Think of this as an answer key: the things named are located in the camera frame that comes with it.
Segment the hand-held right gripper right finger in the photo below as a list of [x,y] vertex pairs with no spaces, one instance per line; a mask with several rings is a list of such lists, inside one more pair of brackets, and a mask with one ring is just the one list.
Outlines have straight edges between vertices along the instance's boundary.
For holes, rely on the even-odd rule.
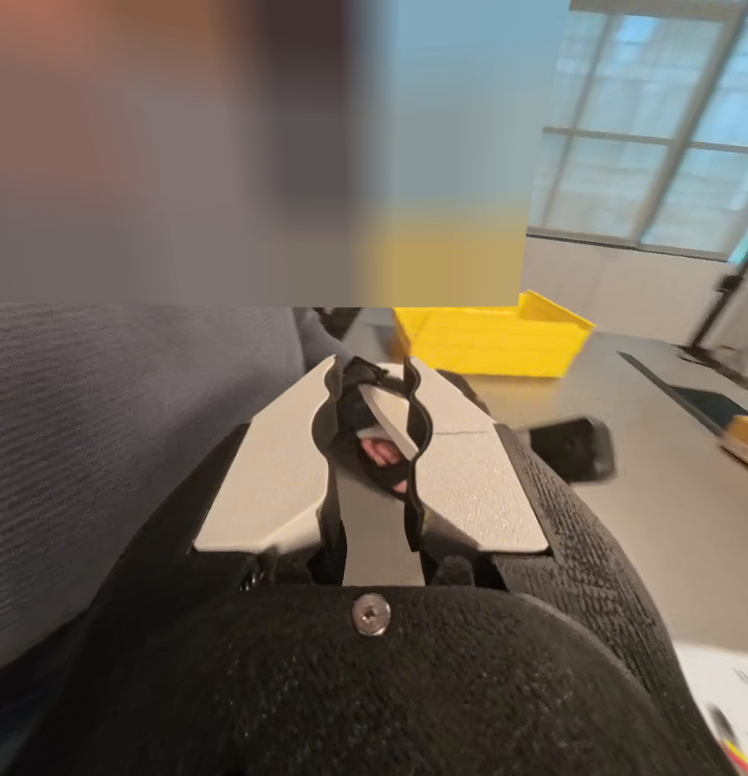
[[462,559],[471,577],[485,579],[499,557],[548,555],[542,524],[488,412],[416,357],[407,357],[403,382],[407,434],[417,445],[404,526],[425,583],[447,559]]

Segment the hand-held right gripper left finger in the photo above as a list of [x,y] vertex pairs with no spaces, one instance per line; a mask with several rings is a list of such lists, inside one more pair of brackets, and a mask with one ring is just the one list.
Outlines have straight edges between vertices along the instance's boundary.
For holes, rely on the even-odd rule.
[[304,566],[318,584],[342,584],[347,538],[329,461],[341,377],[327,357],[252,418],[194,551],[252,556],[272,577]]

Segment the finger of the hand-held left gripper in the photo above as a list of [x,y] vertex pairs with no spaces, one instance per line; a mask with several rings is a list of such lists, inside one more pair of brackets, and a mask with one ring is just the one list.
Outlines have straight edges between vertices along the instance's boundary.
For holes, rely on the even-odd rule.
[[360,385],[359,391],[375,420],[358,432],[358,437],[390,441],[405,459],[413,459],[418,453],[419,446],[408,432],[407,398],[372,384]]

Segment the yellow plastic bin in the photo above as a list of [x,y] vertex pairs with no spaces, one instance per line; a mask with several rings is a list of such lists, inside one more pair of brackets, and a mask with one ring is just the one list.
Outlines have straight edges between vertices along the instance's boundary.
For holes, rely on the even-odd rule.
[[531,290],[514,306],[397,306],[392,315],[403,354],[463,375],[561,379],[595,331]]

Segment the person's left forearm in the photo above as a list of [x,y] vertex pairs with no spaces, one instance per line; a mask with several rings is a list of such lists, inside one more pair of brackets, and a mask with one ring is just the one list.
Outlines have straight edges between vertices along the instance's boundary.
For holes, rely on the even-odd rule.
[[350,352],[311,308],[0,303],[0,669],[233,429]]

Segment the orange toy set cardboard box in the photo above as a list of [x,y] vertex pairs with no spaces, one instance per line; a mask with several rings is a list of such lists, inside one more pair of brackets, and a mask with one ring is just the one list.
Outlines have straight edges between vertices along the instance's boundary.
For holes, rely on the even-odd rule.
[[735,415],[719,435],[720,447],[748,466],[748,415]]

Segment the person's left hand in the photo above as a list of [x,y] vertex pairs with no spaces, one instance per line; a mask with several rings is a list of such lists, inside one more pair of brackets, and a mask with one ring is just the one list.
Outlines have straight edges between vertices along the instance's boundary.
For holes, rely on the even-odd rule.
[[403,500],[408,490],[409,461],[398,447],[386,439],[359,439],[362,469],[382,492]]

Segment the black stand leg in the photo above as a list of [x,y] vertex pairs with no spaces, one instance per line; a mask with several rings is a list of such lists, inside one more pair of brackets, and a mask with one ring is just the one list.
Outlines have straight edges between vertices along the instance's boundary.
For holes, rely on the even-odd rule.
[[723,275],[715,291],[718,297],[687,349],[714,369],[748,376],[748,251],[737,269]]

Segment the closed instruction booklet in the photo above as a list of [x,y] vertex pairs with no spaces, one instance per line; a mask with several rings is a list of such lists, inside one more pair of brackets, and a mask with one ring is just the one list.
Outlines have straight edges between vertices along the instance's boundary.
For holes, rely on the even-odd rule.
[[748,774],[748,653],[676,643],[689,689],[737,774]]

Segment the large grid window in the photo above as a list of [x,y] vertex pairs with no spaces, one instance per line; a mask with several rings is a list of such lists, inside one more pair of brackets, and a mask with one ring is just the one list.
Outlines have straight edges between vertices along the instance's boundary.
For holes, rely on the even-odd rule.
[[529,233],[746,260],[748,1],[570,3]]

